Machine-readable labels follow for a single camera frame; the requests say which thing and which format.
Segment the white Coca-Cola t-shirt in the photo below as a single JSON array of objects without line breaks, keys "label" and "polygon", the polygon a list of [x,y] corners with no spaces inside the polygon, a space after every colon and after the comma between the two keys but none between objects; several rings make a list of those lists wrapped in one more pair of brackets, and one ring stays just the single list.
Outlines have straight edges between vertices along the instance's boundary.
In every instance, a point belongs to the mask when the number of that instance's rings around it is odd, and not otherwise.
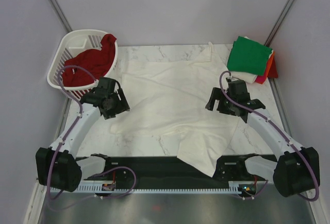
[{"label": "white Coca-Cola t-shirt", "polygon": [[226,66],[213,44],[192,61],[130,61],[121,86],[130,106],[110,131],[124,135],[180,135],[177,156],[207,176],[228,147],[238,118],[208,111],[212,89],[225,84]]}]

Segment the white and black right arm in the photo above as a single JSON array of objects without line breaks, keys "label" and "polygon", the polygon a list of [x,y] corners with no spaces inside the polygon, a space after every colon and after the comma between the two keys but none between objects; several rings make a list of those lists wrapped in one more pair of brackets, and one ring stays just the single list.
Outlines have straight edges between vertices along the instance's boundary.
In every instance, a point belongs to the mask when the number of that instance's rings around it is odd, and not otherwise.
[{"label": "white and black right arm", "polygon": [[241,156],[236,166],[237,176],[252,175],[272,182],[283,197],[302,195],[315,190],[314,202],[320,194],[319,154],[313,147],[305,148],[280,128],[259,99],[251,99],[243,80],[227,80],[228,88],[214,87],[206,104],[209,111],[240,117],[252,127],[272,150],[276,160],[257,154]]}]

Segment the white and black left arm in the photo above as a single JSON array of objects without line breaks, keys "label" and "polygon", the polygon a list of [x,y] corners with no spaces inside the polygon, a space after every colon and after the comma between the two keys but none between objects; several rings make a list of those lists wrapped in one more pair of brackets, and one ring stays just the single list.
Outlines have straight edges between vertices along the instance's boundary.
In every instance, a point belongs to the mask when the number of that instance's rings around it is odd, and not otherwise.
[{"label": "white and black left arm", "polygon": [[81,180],[98,175],[109,179],[113,174],[111,164],[99,156],[76,160],[79,148],[95,122],[115,118],[130,107],[119,82],[102,77],[98,85],[78,101],[79,110],[70,127],[47,148],[36,152],[38,181],[48,189],[75,191]]}]

